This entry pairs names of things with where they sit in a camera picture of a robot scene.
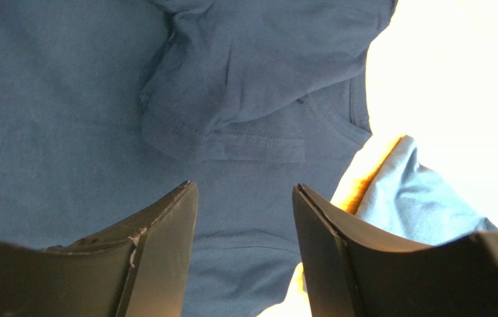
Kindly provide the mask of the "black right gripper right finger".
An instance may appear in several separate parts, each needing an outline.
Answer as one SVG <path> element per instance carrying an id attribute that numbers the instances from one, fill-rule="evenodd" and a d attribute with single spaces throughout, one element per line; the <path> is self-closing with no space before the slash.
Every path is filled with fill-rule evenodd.
<path id="1" fill-rule="evenodd" d="M 430 246 L 370 225 L 306 185 L 292 200 L 313 316 L 498 316 L 498 231 Z"/>

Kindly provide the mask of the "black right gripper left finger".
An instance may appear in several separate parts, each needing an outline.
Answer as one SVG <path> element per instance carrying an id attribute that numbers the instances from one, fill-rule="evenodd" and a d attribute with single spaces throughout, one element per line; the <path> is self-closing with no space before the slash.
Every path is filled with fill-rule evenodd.
<path id="1" fill-rule="evenodd" d="M 0 316 L 179 316 L 198 201 L 188 181 L 68 246 L 0 241 Z"/>

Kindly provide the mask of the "navy blue t shirt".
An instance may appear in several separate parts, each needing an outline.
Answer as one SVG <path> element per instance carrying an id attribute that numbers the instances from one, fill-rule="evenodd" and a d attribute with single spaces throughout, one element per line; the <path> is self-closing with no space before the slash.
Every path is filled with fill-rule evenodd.
<path id="1" fill-rule="evenodd" d="M 0 1 L 0 239 L 68 244 L 178 184 L 200 199 L 183 316 L 257 316 L 300 262 L 291 192 L 371 136 L 395 1 Z"/>

